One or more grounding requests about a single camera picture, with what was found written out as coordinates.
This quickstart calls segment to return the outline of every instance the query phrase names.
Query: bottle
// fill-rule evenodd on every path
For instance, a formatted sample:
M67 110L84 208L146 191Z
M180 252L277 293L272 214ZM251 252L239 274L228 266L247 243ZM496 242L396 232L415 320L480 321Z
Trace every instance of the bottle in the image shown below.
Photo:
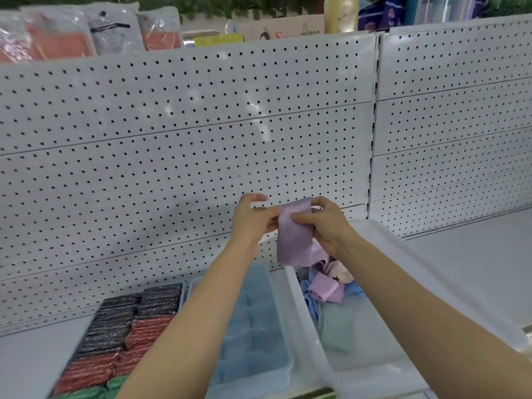
M359 23L359 0L325 0L325 33L355 32Z

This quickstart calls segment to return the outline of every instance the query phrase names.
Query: plastic storage box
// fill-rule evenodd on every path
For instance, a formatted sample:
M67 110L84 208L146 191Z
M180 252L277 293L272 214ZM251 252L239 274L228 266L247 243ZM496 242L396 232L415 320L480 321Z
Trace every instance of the plastic storage box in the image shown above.
M364 239L443 301L512 348L520 350L527 346L527 337L517 324L494 312L460 280L442 273L381 223L373 220L354 220L349 223ZM338 398L388 397L428 388L367 297L347 296L342 303L351 308L354 314L353 352L344 354L324 349L316 324L303 300L294 269L286 267L286 273L303 326L303 338L309 345L318 372Z
M201 279L190 282L187 300ZM227 326L206 398L252 399L287 389L292 363L268 269L251 266Z

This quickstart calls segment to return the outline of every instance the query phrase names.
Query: product box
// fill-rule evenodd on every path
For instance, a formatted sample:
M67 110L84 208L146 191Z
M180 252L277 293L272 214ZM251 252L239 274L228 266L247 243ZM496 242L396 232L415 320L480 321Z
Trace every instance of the product box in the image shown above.
M300 15L287 18L260 19L236 25L245 42L309 36L324 33L323 15Z

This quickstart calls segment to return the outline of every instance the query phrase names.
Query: store shelf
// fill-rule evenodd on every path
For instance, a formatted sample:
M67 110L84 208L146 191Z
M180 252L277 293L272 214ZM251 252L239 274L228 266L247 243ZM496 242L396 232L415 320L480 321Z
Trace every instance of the store shelf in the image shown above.
M524 326L532 323L531 235L532 209L527 209L410 239L408 243ZM287 399L319 389L323 382L299 338L302 326L285 271L270 274L295 361L289 389L268 399ZM42 399L89 322L90 317L84 317L0 338L0 397Z

